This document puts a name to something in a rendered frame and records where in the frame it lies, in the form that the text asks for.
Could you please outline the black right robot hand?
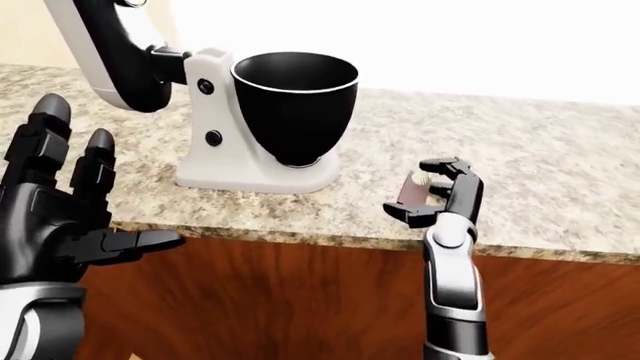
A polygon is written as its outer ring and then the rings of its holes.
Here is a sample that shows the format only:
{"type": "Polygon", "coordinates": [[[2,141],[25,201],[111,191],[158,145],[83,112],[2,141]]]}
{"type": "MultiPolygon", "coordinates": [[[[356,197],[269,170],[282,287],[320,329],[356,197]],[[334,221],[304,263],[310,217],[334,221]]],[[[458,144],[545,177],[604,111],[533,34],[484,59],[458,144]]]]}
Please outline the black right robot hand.
{"type": "Polygon", "coordinates": [[[474,173],[471,164],[461,158],[431,158],[419,162],[425,173],[446,176],[451,182],[431,183],[427,203],[421,206],[407,206],[398,203],[384,203],[384,212],[407,224],[411,229],[423,229],[436,224],[438,215],[448,212],[460,215],[472,224],[477,223],[484,182],[474,173]]]}

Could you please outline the black mixer bowl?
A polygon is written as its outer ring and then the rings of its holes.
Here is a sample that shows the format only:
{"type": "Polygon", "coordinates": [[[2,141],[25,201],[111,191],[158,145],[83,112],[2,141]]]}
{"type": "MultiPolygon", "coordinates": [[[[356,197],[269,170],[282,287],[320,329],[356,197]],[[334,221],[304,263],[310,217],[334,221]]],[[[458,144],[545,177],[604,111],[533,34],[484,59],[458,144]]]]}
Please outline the black mixer bowl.
{"type": "Polygon", "coordinates": [[[263,53],[231,68],[241,115],[257,143],[288,167],[336,146],[352,117],[359,71],[334,56],[263,53]]]}

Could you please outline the brown wooden counter cabinet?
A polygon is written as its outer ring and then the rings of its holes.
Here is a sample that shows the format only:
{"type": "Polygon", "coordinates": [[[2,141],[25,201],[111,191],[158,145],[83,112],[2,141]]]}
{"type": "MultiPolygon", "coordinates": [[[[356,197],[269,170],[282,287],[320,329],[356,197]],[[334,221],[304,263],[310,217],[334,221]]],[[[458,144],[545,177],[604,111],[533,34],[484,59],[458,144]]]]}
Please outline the brown wooden counter cabinet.
{"type": "MultiPolygon", "coordinates": [[[[640,227],[479,227],[497,360],[640,360],[640,227]]],[[[178,230],[180,248],[85,275],[73,360],[420,360],[415,232],[178,230]]]]}

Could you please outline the white black stand mixer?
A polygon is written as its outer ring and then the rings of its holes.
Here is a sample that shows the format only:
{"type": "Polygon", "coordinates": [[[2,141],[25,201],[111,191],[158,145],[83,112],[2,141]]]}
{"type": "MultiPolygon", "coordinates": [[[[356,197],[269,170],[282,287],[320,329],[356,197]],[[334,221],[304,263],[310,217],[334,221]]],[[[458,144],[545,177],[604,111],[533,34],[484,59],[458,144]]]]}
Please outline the white black stand mixer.
{"type": "Polygon", "coordinates": [[[191,104],[191,141],[176,167],[177,185],[270,194],[305,194],[337,179],[329,150],[303,167],[279,164],[242,119],[231,77],[233,56],[168,46],[144,10],[146,0],[44,0],[91,89],[108,104],[140,113],[167,107],[183,84],[191,104]]]}

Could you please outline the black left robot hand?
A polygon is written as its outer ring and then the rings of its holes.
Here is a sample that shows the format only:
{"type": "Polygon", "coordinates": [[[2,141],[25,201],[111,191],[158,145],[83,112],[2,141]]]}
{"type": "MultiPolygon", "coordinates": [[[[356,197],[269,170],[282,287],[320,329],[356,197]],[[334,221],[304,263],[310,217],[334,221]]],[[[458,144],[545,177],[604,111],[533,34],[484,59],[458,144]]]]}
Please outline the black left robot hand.
{"type": "Polygon", "coordinates": [[[0,181],[0,284],[76,282],[87,266],[140,260],[185,240],[174,230],[110,227],[107,196],[114,186],[115,142],[99,128],[76,161],[72,193],[56,188],[71,136],[71,108],[44,95],[20,125],[5,154],[0,181]]]}

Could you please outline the pink frosted cake slice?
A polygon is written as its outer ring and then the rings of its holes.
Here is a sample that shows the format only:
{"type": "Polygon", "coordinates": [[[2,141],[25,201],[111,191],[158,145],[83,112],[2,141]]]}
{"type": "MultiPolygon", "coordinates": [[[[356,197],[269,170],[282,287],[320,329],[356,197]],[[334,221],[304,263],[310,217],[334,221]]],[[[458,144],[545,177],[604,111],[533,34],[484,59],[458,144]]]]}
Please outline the pink frosted cake slice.
{"type": "Polygon", "coordinates": [[[410,170],[397,197],[397,202],[407,206],[427,203],[430,194],[431,176],[422,170],[410,170]]]}

